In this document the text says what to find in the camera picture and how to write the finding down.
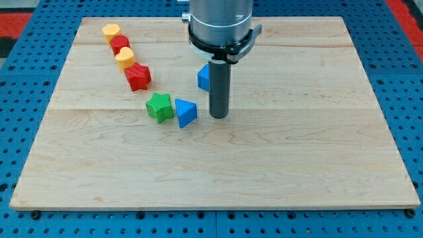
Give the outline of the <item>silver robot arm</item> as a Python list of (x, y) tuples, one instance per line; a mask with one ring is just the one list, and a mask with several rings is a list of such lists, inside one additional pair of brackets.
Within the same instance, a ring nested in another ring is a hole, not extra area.
[(233, 45), (249, 33), (253, 0), (190, 0), (189, 4), (182, 21), (205, 44)]

